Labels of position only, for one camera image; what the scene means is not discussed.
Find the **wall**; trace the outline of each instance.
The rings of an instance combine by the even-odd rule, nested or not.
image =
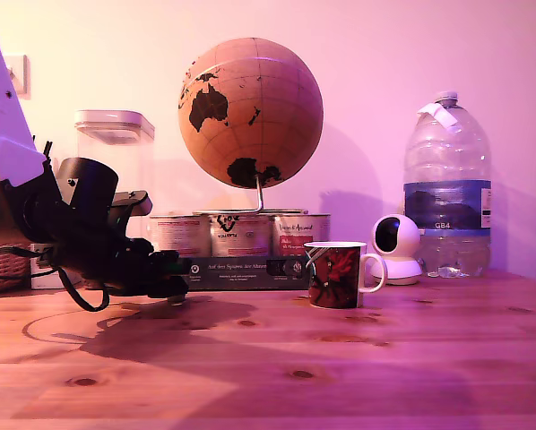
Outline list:
[[[0,0],[2,50],[30,59],[22,107],[38,146],[74,155],[79,108],[142,112],[156,126],[157,212],[254,202],[195,164],[177,123],[187,67],[250,36],[296,52],[324,98],[315,155],[266,190],[268,206],[331,212],[334,239],[367,240],[400,207],[416,110],[457,90],[491,140],[492,265],[536,278],[536,0]]]

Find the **mug handle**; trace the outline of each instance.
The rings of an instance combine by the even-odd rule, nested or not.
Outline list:
[[[376,260],[382,265],[382,279],[380,279],[379,284],[371,288],[364,287],[366,260],[369,258]],[[385,285],[386,281],[387,281],[387,266],[385,265],[385,261],[382,257],[380,257],[378,254],[364,254],[361,257],[359,257],[358,291],[360,293],[373,293],[375,291],[378,291],[381,287]]]

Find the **large plastic water bottle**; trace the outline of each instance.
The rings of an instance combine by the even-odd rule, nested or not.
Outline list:
[[[419,110],[404,163],[405,215],[421,232],[424,273],[481,275],[490,259],[489,145],[456,92],[442,92]]]

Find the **globe stand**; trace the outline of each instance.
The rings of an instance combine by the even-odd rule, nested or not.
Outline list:
[[[194,215],[258,215],[258,214],[270,214],[270,213],[307,213],[303,209],[265,209],[264,208],[264,196],[262,194],[262,184],[260,183],[260,176],[256,175],[256,191],[258,196],[258,207],[256,209],[222,209],[222,210],[205,210],[205,211],[193,211]]]

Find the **wicker basket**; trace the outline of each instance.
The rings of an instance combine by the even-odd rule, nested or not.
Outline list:
[[[26,244],[0,244],[29,249]],[[0,292],[13,288],[30,288],[30,260],[11,254],[0,254],[0,276],[25,276],[25,279],[0,279]]]

